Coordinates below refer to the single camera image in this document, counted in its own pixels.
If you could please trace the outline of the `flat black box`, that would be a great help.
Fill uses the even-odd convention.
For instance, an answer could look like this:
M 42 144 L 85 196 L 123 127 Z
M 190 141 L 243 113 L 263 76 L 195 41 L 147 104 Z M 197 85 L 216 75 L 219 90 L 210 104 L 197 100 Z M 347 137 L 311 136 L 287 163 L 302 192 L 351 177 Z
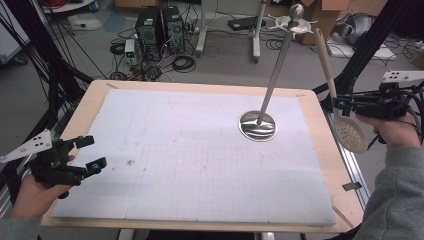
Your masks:
M 229 20 L 228 26 L 233 31 L 241 31 L 241 30 L 255 29 L 257 27 L 257 23 L 258 23 L 257 17 L 247 17 L 247 18 Z

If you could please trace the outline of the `white stand leg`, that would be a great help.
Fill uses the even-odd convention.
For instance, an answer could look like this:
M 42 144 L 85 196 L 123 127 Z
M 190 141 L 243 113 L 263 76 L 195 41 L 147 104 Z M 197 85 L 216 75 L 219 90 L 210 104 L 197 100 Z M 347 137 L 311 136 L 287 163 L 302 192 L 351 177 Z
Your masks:
M 254 22 L 253 36 L 252 36 L 252 56 L 255 63 L 258 63 L 261 57 L 260 50 L 260 31 L 262 27 L 263 15 L 266 8 L 266 0 L 259 0 L 259 10 L 256 15 L 256 21 Z
M 198 34 L 198 41 L 195 48 L 196 56 L 200 57 L 204 51 L 205 40 L 207 36 L 207 26 L 206 26 L 206 1 L 201 0 L 201 18 L 200 18 L 200 27 Z

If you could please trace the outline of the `person's right hand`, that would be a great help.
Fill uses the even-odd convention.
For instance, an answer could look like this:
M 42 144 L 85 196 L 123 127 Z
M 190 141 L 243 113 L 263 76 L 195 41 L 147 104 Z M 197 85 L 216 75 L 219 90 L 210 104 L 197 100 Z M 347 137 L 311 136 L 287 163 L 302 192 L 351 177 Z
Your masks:
M 373 132 L 382 137 L 387 148 L 394 147 L 421 147 L 419 134 L 416 130 L 415 118 L 407 113 L 397 120 L 381 120 L 357 114 L 356 118 L 371 125 Z

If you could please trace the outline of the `round white table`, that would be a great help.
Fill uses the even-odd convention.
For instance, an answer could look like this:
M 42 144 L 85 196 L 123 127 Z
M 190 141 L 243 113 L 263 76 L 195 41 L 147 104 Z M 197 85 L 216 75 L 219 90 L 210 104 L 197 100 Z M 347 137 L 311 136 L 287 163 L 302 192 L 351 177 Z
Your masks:
M 88 7 L 94 0 L 39 0 L 45 13 L 63 13 Z

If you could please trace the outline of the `person's left hand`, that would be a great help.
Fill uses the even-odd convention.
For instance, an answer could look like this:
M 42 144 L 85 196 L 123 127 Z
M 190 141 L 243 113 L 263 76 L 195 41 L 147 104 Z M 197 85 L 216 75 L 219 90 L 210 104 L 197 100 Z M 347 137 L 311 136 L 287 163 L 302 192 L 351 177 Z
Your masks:
M 70 185 L 51 185 L 37 182 L 33 175 L 25 176 L 9 217 L 41 217 L 60 195 L 70 189 Z

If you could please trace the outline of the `beige slotted spoon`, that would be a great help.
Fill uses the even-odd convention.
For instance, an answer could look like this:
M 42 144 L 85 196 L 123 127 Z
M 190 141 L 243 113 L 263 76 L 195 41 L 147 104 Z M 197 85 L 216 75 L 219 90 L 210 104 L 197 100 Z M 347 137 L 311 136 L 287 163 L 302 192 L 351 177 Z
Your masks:
M 326 77 L 331 101 L 337 97 L 335 82 L 326 44 L 319 28 L 314 31 L 315 46 L 317 47 L 321 66 Z M 364 153 L 367 150 L 368 139 L 364 129 L 352 118 L 343 116 L 338 108 L 331 104 L 334 115 L 334 131 L 338 142 L 353 153 Z

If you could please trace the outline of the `metal utensil rack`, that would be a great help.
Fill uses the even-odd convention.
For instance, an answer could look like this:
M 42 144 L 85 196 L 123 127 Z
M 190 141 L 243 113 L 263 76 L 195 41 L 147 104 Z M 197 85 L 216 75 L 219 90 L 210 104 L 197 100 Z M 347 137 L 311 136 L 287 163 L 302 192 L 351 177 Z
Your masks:
M 252 110 L 244 113 L 238 122 L 241 134 L 249 140 L 256 142 L 266 142 L 273 139 L 278 132 L 276 121 L 267 113 L 273 91 L 278 77 L 286 59 L 288 49 L 296 35 L 311 33 L 311 22 L 303 18 L 304 7 L 302 4 L 294 4 L 288 16 L 275 17 L 273 29 L 283 30 L 285 37 L 279 50 L 271 78 L 259 110 Z

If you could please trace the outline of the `grey bag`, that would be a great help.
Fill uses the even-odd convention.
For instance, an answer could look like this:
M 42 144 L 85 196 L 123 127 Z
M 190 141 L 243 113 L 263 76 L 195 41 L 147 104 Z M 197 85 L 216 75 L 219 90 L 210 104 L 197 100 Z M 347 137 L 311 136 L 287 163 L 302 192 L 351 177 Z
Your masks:
M 367 33 L 375 18 L 366 13 L 348 13 L 337 20 L 332 32 L 336 33 L 341 39 L 351 46 L 354 46 Z

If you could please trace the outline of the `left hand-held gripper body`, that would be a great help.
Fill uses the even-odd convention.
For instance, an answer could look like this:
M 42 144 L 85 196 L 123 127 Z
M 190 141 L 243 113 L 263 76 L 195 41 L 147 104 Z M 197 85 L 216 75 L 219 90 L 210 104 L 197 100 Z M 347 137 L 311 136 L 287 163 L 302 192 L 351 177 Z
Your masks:
M 51 132 L 45 129 L 12 152 L 0 156 L 0 163 L 36 154 L 37 157 L 29 162 L 29 168 L 36 181 L 52 185 L 78 186 L 87 177 L 87 168 L 68 164 L 69 152 L 76 148 L 76 138 L 53 141 Z

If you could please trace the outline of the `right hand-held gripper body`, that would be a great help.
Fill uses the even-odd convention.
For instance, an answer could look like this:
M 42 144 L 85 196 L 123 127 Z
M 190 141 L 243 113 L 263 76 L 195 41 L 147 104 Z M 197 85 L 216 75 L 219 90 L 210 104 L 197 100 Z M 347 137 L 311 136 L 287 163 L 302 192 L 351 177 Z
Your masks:
M 389 70 L 377 90 L 352 97 L 352 110 L 362 116 L 395 120 L 412 109 L 413 101 L 418 115 L 424 117 L 424 71 Z

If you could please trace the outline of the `clear plastic bag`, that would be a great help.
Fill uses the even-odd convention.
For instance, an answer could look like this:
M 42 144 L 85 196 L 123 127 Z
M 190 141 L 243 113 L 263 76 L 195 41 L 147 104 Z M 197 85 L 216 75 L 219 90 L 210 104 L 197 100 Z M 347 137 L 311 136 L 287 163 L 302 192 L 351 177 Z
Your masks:
M 68 17 L 73 30 L 94 31 L 102 27 L 100 20 L 93 13 L 76 14 Z

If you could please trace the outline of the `white gridded mat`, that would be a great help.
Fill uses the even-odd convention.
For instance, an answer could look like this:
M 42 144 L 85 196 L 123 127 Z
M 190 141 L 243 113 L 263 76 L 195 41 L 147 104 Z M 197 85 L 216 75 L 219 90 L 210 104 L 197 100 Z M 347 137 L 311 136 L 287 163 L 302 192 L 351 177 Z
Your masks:
M 336 218 L 293 97 L 267 109 L 277 133 L 242 135 L 253 95 L 112 89 L 75 162 L 105 157 L 98 175 L 57 202 L 55 217 L 331 226 Z

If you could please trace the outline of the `aluminium rail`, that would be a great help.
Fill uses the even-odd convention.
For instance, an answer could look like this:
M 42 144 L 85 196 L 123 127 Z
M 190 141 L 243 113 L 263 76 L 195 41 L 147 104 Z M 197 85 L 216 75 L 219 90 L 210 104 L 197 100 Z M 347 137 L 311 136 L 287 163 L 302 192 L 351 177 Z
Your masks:
M 362 206 L 365 206 L 366 203 L 369 200 L 370 192 L 368 190 L 367 184 L 365 182 L 365 179 L 362 175 L 362 172 L 359 168 L 359 165 L 356 160 L 356 156 L 353 152 L 349 151 L 345 147 L 342 146 L 342 144 L 337 140 L 336 138 L 336 132 L 335 132 L 335 125 L 333 120 L 333 115 L 328 112 L 324 112 L 324 115 L 326 117 L 326 120 L 329 124 L 329 127 L 332 131 L 333 137 L 336 141 L 337 148 L 340 152 L 343 164 L 347 170 L 347 174 L 349 177 L 349 182 L 359 182 L 362 185 L 362 188 L 358 190 L 350 190 L 351 192 L 355 192 L 357 195 L 357 198 Z

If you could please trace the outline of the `cardboard box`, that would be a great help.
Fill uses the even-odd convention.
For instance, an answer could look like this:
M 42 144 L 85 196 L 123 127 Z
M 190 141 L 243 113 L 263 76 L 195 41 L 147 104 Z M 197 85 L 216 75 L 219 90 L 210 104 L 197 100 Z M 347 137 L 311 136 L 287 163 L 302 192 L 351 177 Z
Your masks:
M 292 4 L 301 4 L 303 18 L 311 22 L 311 30 L 319 28 L 325 40 L 342 11 L 347 10 L 350 0 L 292 0 Z

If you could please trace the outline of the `black computer tower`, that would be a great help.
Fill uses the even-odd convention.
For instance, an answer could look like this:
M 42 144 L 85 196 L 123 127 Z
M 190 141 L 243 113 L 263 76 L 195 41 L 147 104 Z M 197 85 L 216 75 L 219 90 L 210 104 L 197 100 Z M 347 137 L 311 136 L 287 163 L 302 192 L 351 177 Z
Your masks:
M 164 40 L 160 7 L 143 6 L 135 29 L 144 58 L 158 62 L 161 59 L 160 45 Z
M 176 6 L 167 6 L 162 10 L 166 41 L 172 54 L 185 52 L 184 22 Z

